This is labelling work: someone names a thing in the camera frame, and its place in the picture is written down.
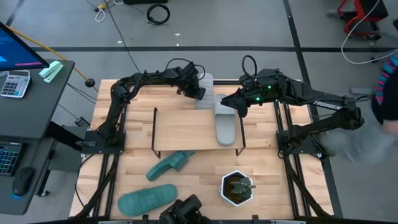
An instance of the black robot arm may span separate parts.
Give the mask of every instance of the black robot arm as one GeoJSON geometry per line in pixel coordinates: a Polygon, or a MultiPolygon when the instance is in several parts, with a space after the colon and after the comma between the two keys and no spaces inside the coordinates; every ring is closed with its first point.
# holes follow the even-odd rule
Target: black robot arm
{"type": "Polygon", "coordinates": [[[112,103],[106,121],[98,128],[98,132],[105,141],[106,146],[119,144],[118,122],[124,106],[130,103],[144,85],[168,84],[177,86],[177,94],[201,100],[206,89],[199,87],[198,70],[190,62],[184,69],[180,67],[169,68],[163,72],[135,73],[130,77],[122,78],[111,87],[112,103]]]}
{"type": "Polygon", "coordinates": [[[355,130],[364,123],[354,98],[314,90],[308,84],[285,76],[279,69],[263,69],[255,77],[243,75],[239,82],[242,88],[223,98],[221,104],[237,109],[240,117],[247,115],[251,105],[261,106],[275,100],[297,106],[312,104],[336,111],[329,118],[305,126],[291,126],[287,137],[287,144],[291,146],[300,146],[313,134],[335,128],[355,130]]]}

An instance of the concrete floor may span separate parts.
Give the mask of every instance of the concrete floor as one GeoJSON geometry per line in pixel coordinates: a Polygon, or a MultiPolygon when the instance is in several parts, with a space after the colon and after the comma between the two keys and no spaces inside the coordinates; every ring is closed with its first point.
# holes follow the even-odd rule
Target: concrete floor
{"type": "MultiPolygon", "coordinates": [[[[9,20],[19,1],[0,1],[1,22],[9,20]]],[[[93,4],[102,2],[89,1],[93,4]]],[[[398,6],[395,0],[384,2],[389,9],[398,6]]],[[[289,3],[301,47],[340,47],[345,38],[343,23],[325,16],[325,11],[337,8],[340,0],[289,0],[289,3]]],[[[280,68],[292,78],[303,79],[283,1],[170,0],[167,6],[172,15],[163,26],[147,24],[140,12],[127,5],[111,8],[128,47],[159,47],[158,51],[152,48],[153,51],[131,52],[140,70],[161,70],[171,58],[183,57],[205,66],[215,78],[238,78],[243,74],[241,58],[250,54],[256,58],[259,68],[280,68]],[[174,51],[161,48],[177,46],[180,49],[174,51]],[[212,47],[219,46],[226,48],[212,50],[212,47]],[[204,48],[188,51],[184,47],[204,48]],[[283,47],[288,52],[250,50],[248,47],[283,47]]],[[[146,11],[148,5],[136,7],[146,11]]],[[[389,12],[390,17],[381,22],[382,31],[398,35],[391,25],[398,12],[389,12]]],[[[154,12],[154,17],[159,16],[157,13],[161,14],[154,12]]],[[[95,12],[84,0],[25,0],[11,27],[51,47],[89,47],[87,52],[75,49],[61,54],[75,61],[86,76],[97,81],[97,86],[103,78],[118,79],[137,72],[121,48],[121,38],[109,13],[103,22],[95,22],[94,17],[95,12]],[[108,51],[106,47],[115,48],[108,51]]],[[[382,39],[372,47],[394,47],[397,44],[382,39]]],[[[346,46],[367,48],[370,44],[353,38],[346,46]]],[[[39,54],[44,58],[57,58],[48,52],[39,54]]],[[[347,56],[351,60],[363,61],[372,54],[348,53],[347,56]]],[[[339,53],[304,52],[303,57],[312,86],[339,95],[348,94],[351,87],[372,87],[381,67],[381,62],[352,65],[339,53]]],[[[76,72],[72,73],[69,83],[92,96],[96,95],[95,91],[85,88],[83,79],[76,72]]],[[[78,117],[83,116],[88,121],[92,118],[94,105],[69,87],[65,89],[60,104],[78,117]]],[[[320,114],[325,113],[328,112],[320,110],[320,114]]],[[[57,108],[53,120],[65,125],[74,125],[75,121],[62,108],[57,108]]],[[[398,202],[393,193],[393,189],[398,187],[398,181],[393,178],[398,161],[389,159],[369,165],[349,162],[337,156],[331,159],[331,166],[345,218],[398,222],[398,214],[392,209],[398,202]]],[[[0,223],[66,218],[75,181],[76,174],[52,173],[46,186],[52,192],[51,196],[34,198],[24,216],[0,215],[0,223]]]]}

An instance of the soil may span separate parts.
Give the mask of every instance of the soil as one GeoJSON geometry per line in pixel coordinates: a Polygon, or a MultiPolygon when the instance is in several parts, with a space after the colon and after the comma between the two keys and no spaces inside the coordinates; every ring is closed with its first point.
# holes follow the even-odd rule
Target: soil
{"type": "Polygon", "coordinates": [[[242,178],[243,177],[239,174],[232,174],[231,176],[229,176],[225,179],[225,183],[224,183],[224,189],[223,189],[224,196],[236,204],[240,204],[240,203],[244,202],[245,198],[242,198],[238,194],[232,194],[231,191],[234,189],[234,187],[230,183],[234,182],[234,181],[240,181],[242,178]]]}

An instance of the green slipper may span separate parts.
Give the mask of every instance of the green slipper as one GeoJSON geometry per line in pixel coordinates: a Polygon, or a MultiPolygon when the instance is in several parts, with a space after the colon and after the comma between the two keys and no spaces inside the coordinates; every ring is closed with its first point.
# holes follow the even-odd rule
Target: green slipper
{"type": "Polygon", "coordinates": [[[136,217],[170,203],[176,198],[177,189],[175,186],[172,184],[165,184],[123,195],[118,200],[118,208],[123,215],[136,217]]]}
{"type": "Polygon", "coordinates": [[[194,155],[194,153],[195,151],[174,152],[148,171],[147,179],[149,181],[154,181],[171,168],[180,171],[182,167],[188,163],[188,157],[194,155]]]}

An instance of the wooden board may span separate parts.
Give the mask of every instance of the wooden board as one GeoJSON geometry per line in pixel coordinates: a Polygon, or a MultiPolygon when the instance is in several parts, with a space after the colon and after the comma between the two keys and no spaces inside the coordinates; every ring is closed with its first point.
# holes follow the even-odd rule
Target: wooden board
{"type": "Polygon", "coordinates": [[[236,116],[235,142],[218,144],[213,110],[159,110],[156,113],[155,150],[241,149],[241,122],[236,116]]]}
{"type": "MultiPolygon", "coordinates": [[[[101,82],[91,123],[93,129],[106,118],[111,102],[110,87],[115,81],[101,82]]],[[[235,92],[237,87],[237,85],[215,85],[215,94],[228,95],[235,92]]],[[[147,171],[160,161],[150,149],[154,107],[162,111],[192,110],[194,107],[193,99],[178,96],[175,91],[176,88],[169,86],[145,86],[129,105],[125,127],[127,148],[119,162],[111,218],[128,218],[121,215],[118,210],[117,201],[120,196],[161,184],[174,184],[178,190],[178,198],[182,200],[191,194],[196,194],[203,204],[202,214],[212,219],[251,219],[252,215],[259,215],[260,219],[292,218],[284,163],[277,157],[275,136],[277,123],[272,103],[249,108],[248,115],[243,119],[247,148],[239,157],[236,157],[235,150],[230,149],[197,151],[180,172],[170,170],[153,182],[146,179],[147,171]],[[218,192],[221,177],[234,170],[240,170],[250,176],[257,185],[254,189],[254,199],[238,208],[225,204],[218,192]]],[[[295,124],[304,125],[310,122],[306,106],[291,106],[290,110],[295,124]]],[[[171,153],[162,152],[162,158],[171,153]]],[[[332,213],[320,161],[309,155],[301,155],[300,158],[308,190],[327,212],[332,213]]],[[[91,198],[97,188],[101,161],[102,156],[95,155],[81,168],[77,189],[83,203],[91,198]]],[[[298,190],[296,193],[302,211],[298,190]]],[[[102,215],[106,194],[107,192],[104,193],[101,203],[102,215]]],[[[158,219],[166,208],[167,205],[149,212],[149,218],[158,219]]],[[[75,215],[80,210],[81,205],[75,196],[70,215],[75,215]]]]}

